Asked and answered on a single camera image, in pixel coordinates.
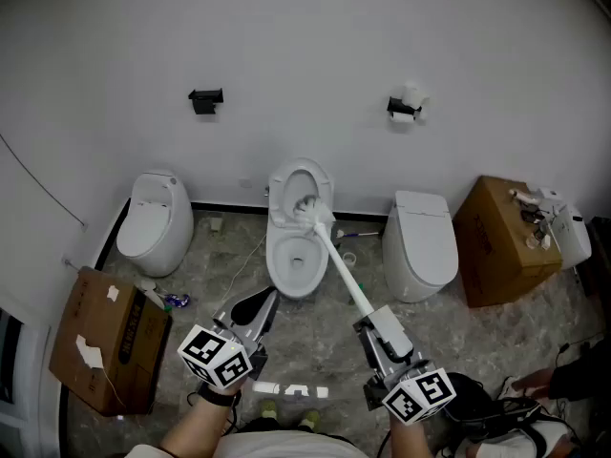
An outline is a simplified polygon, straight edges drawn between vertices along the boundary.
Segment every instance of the wall-mounted fixture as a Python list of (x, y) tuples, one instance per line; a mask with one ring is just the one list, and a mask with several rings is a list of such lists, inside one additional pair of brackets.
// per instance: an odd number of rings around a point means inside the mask
[(194, 90), (189, 94), (189, 100), (193, 102), (193, 110), (197, 115), (215, 114), (215, 104), (223, 103), (222, 88), (200, 92)]
[(410, 82), (403, 86), (401, 98), (389, 98), (387, 111), (392, 122), (411, 124), (423, 123), (427, 118), (429, 97)]

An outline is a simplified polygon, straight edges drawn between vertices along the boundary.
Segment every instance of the cardboard box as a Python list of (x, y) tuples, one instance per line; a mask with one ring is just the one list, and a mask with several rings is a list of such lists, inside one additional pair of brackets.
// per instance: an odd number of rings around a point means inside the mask
[(460, 274), (470, 307), (513, 302), (562, 265), (554, 239), (547, 251), (525, 240), (537, 228), (520, 216), (510, 189), (526, 183), (480, 177), (453, 219)]
[[(109, 293), (112, 286), (118, 293)], [(146, 413), (169, 327), (169, 315), (131, 283), (82, 268), (64, 309), (49, 370), (102, 415)], [(87, 346), (100, 348), (104, 369), (125, 406), (102, 369), (83, 361), (78, 335)]]

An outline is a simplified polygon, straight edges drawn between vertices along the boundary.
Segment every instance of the white toilet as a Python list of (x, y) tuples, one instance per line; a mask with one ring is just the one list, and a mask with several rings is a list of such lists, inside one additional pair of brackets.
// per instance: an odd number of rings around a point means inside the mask
[(320, 238), (301, 229), (293, 217), (295, 203), (306, 195), (320, 197), (333, 209), (333, 182), (311, 159), (293, 159), (269, 177), (267, 270), (276, 288), (294, 300), (314, 291), (328, 262), (328, 251)]
[(179, 266), (192, 237), (193, 210), (182, 182), (163, 170), (140, 175), (116, 237), (119, 252), (146, 275), (165, 277)]
[(458, 250), (446, 200), (397, 192), (382, 238), (384, 274), (401, 302), (420, 302), (453, 280)]

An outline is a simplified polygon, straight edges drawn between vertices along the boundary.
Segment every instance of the cleaning brush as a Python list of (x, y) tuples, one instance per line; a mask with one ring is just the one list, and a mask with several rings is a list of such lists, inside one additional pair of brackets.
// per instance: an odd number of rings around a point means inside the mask
[(294, 214), (295, 219), (299, 222), (302, 229), (313, 229), (323, 241), (331, 259), (335, 262), (335, 266), (337, 266), (337, 271), (340, 272), (350, 295), (354, 299), (354, 303), (356, 303), (363, 317), (368, 316), (373, 312), (373, 307), (369, 303), (367, 297), (365, 297), (361, 287), (359, 287), (354, 277), (352, 277), (352, 274), (342, 261), (342, 257), (337, 252), (337, 249), (335, 249), (335, 246), (333, 246), (328, 236), (327, 228), (332, 226), (333, 222), (335, 222), (333, 213), (318, 197), (308, 195), (295, 204)]

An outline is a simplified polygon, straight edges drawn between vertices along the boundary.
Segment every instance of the green object on floor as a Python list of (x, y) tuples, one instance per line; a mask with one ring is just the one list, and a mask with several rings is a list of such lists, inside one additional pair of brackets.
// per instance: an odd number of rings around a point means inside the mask
[(312, 432), (318, 432), (321, 425), (321, 413), (318, 410), (310, 410), (299, 423), (299, 426), (307, 426)]
[(261, 417), (271, 418), (278, 421), (278, 408), (274, 401), (261, 402)]

